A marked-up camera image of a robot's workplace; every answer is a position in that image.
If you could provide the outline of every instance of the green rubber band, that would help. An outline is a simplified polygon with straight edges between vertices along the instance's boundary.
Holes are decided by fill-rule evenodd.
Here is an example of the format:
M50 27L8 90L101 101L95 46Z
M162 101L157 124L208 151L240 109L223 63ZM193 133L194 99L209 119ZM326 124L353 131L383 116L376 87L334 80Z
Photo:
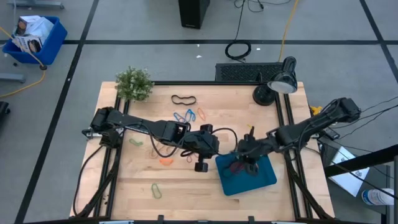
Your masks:
M129 142L131 143L131 144L133 144L133 145L135 145L135 146L142 146L144 143L142 143L142 142L137 142L136 140L134 140L134 139L130 139L129 140Z
M159 187L157 186L157 184L152 184L150 189L152 190L152 195L154 196L155 199L162 198L162 192L160 192Z

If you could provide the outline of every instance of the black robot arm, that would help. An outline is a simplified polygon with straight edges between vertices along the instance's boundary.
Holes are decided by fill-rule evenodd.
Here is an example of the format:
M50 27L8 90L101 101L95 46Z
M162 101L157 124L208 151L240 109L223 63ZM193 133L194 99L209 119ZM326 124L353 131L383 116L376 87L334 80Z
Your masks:
M111 107L98 109L90 127L91 130L86 129L82 133L85 136L91 132L101 134L102 138L99 144L108 148L120 146L121 132L118 132L118 129L126 128L150 135L155 150L156 146L153 139L166 146L173 146L175 149L184 149L185 152L181 154L182 156L198 153L198 162L195 164L195 171L197 172L207 172L208 165L203 160L211 159L212 156L218 154L220 144L218 138L212 134L213 126L210 124L200 126L198 131L190 131L189 123L164 120L148 121L122 114ZM162 155L159 151L157 153L160 157L170 157L173 154Z
M276 128L267 133L264 139L255 139L254 127L238 143L236 153L248 173L256 174L256 162L271 152L285 152L289 149L301 149L313 134L319 133L335 122L352 122L359 118L360 110L352 99L333 100L318 115L299 124Z

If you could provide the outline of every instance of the gray floor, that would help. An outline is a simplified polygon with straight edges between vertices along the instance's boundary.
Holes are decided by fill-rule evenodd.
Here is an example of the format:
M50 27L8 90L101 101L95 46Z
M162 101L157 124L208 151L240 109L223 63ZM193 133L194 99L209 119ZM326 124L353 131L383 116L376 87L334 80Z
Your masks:
M18 9L17 15L58 16L68 31L68 40L78 40L93 0L64 1L65 10ZM397 40L397 1L366 1L386 40ZM264 12L247 7L239 38L279 40L294 1L267 5ZM12 7L0 0L0 26L12 29ZM255 9L257 4L251 2ZM213 0L201 30L180 26L176 0L100 0L88 40L174 40L233 39L239 20L233 1ZM289 40L376 40L359 1L301 0L290 25ZM67 218L77 175L86 145L80 131L91 121L100 83L114 80L114 74L128 65L147 68L153 80L214 80L215 64L231 62L225 45L85 45L71 80L49 153L25 222ZM248 62L275 62L280 45L253 45ZM398 57L398 46L388 46ZM21 204L37 156L57 105L76 45L63 45L44 82L4 100L12 113L0 129L0 217L12 223ZM239 46L232 51L238 52ZM311 105L326 105L342 96L351 97L362 108L398 95L398 84L379 45L286 45L285 56L294 56L297 78L303 81ZM0 72L24 73L26 84L41 76L36 65L19 64L13 58L0 61ZM0 94L20 88L18 83L0 82ZM374 109L386 108L397 102ZM397 111L391 110L341 143L368 150L396 144ZM352 125L341 134L354 129ZM352 208L338 189L330 186L336 216L357 222L380 222L378 214Z

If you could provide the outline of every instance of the black floor line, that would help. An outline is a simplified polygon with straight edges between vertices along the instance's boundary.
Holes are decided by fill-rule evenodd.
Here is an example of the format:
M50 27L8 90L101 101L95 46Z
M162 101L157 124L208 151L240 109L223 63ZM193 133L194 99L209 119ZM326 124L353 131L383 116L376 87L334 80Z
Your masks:
M371 13L368 5L366 4L366 1L365 0L359 0L359 1L362 5L362 8L365 12L366 17L368 18L368 21L373 29L374 35L376 35L377 40L380 43L381 49L384 53L384 56L386 57L386 60L389 64L389 66L390 66L392 74L394 74L394 77L396 78L396 80L398 82L398 68L394 61L394 58L392 58L392 55L386 45L386 41L384 41L383 36L381 35L379 28L377 27L376 21L373 19L372 13Z
M85 40L98 45L160 45L160 44L229 44L233 40ZM280 44L281 40L248 40L251 44ZM80 40L64 40L63 44L79 44ZM378 40L286 40L287 45L376 45ZM398 45L398 40L385 40L386 45Z
M35 188L36 188L36 185L37 185L37 181L39 180L39 176L40 176L40 173L41 173L43 165L44 165L44 160L45 160L45 158L47 156L47 153L49 151L50 143L51 143L51 140L53 138L53 135L54 135L54 132L55 132L55 128L57 127L58 120L59 120L60 115L61 115L63 104L64 104L65 99L67 97L67 93L68 93L69 86L70 86L70 83L71 83L72 78L73 78L73 74L75 73L76 66L77 66L77 63L78 63L79 58L80 58L81 50L82 50L82 48L84 46L84 40L87 38L88 30L90 29L91 22L93 21L94 14L95 14L96 8L98 6L98 1L99 0L94 0L93 1L93 5L91 6L90 13L88 14L88 18L87 18L85 27L83 29L83 32L81 34L80 41L79 41L78 47L77 47L76 52L75 52L75 56L73 57L72 63L71 63L70 68L69 68L68 75L67 75L67 77L65 79L65 83L63 84L63 88L62 88L62 91L61 91L61 94L60 94L60 98L58 99L57 106L55 107L55 112L54 112L54 114L52 116L49 129L47 130L47 134L45 135L43 146L42 146L42 148L40 150L39 158L37 159L37 162L36 162L36 165L34 167L32 176L30 177L29 184L28 184L27 189L25 191L24 198L22 199L22 203L21 203L21 205L19 207L18 214L17 214L16 220L15 220L16 224L21 224L25 220L25 216L26 216L27 210L29 208L30 201L31 201L32 196L34 194L34 191L35 191Z

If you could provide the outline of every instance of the yellow cable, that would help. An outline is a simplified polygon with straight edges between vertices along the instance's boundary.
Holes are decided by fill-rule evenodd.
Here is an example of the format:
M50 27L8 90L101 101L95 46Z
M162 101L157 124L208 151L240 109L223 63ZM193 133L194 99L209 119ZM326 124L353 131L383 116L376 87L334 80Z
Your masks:
M14 38L12 38L12 36L11 36L7 31L5 31L2 27L0 27L0 30L2 30L9 38L11 38L12 40L14 40ZM17 45L18 45L18 47L19 47L20 49L24 49L23 46L19 45L18 41L16 41L16 43L17 43ZM26 49L24 49L24 51L27 52L28 54L30 54L30 56L32 56L42 67L44 67L43 63L42 63L35 55L33 55L32 53L30 53L30 52L29 52L28 50L26 50ZM37 82L35 82L35 83L32 83L32 84L30 84L30 85L27 85L27 86L25 86L25 87L23 87L23 88L20 88L19 90L16 90L16 91L13 91L13 92L4 94L4 95L0 95L0 98L6 97L6 96L11 96L11 95L13 95L13 94L16 94L16 93L22 91L22 90L26 90L27 88L30 88L30 87L32 87L32 86L34 86L34 85L37 85L37 84L39 84L40 82L42 82L42 81L44 80L44 77L45 77L45 70L43 70L42 78L40 78L39 81L37 81Z
M290 13L289 20L288 20L287 23L286 23L285 32L284 32L284 37L282 38L282 45L280 46L280 53L279 53L278 62L280 62L280 60L282 59L282 54L283 54L284 48L285 48L286 33L287 33L287 30L289 29L290 22L291 22L292 19L293 19L293 15L294 15L294 12L296 11L296 7L297 7L297 3L298 3L298 2L299 2L299 0L296 0L296 1L294 2L294 6L293 6L293 9L292 9L292 12Z

